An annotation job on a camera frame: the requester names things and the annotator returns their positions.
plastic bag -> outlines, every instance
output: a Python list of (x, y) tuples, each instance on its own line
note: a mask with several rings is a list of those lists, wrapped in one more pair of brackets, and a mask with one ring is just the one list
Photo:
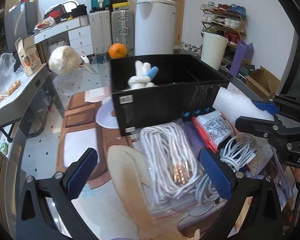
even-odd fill
[(15, 63), (12, 53), (3, 53), (0, 56), (0, 102), (17, 90), (26, 78), (21, 66), (14, 72)]
[(52, 25), (55, 25), (55, 24), (56, 24), (56, 21), (52, 17), (48, 17), (48, 18), (44, 19), (42, 23), (38, 23), (34, 27), (34, 29), (41, 31), (41, 30), (43, 30), (45, 28), (48, 28), (48, 27), (50, 27)]
[(192, 120), (206, 145), (213, 152), (216, 152), (219, 144), (233, 133), (231, 124), (220, 111), (199, 115)]
[(146, 194), (155, 217), (196, 204), (196, 186), (203, 169), (187, 140), (181, 119), (137, 129), (132, 134), (142, 144), (151, 175), (151, 193)]
[(49, 58), (49, 68), (58, 76), (78, 70), (81, 64), (79, 54), (70, 46), (56, 48)]

white desk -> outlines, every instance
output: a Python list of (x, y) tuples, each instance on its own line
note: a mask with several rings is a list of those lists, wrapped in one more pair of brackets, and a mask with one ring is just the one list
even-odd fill
[(87, 15), (61, 22), (34, 34), (34, 43), (38, 44), (63, 32), (68, 32), (70, 46), (79, 56), (93, 54), (91, 30)]

shoe box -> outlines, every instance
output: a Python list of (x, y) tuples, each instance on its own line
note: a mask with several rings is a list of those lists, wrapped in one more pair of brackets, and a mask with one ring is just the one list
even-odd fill
[[(156, 87), (127, 90), (135, 61), (159, 68)], [(111, 92), (121, 136), (131, 131), (209, 111), (219, 88), (229, 80), (192, 55), (145, 55), (112, 59)]]

purple paper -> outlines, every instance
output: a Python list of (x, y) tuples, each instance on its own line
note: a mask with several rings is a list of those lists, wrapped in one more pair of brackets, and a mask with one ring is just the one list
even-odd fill
[(234, 58), (231, 64), (230, 73), (234, 77), (237, 77), (239, 69), (241, 67), (241, 61), (244, 58), (252, 59), (253, 56), (253, 44), (246, 44), (244, 41), (239, 41), (237, 49), (234, 54)]

white label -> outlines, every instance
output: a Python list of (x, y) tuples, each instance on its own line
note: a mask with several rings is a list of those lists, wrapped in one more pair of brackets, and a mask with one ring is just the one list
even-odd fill
[(127, 103), (132, 103), (133, 98), (132, 95), (124, 96), (124, 97), (119, 97), (120, 104), (127, 104)]
[(125, 132), (132, 132), (134, 131), (136, 128), (135, 127), (130, 127), (130, 128), (126, 128), (124, 129)]

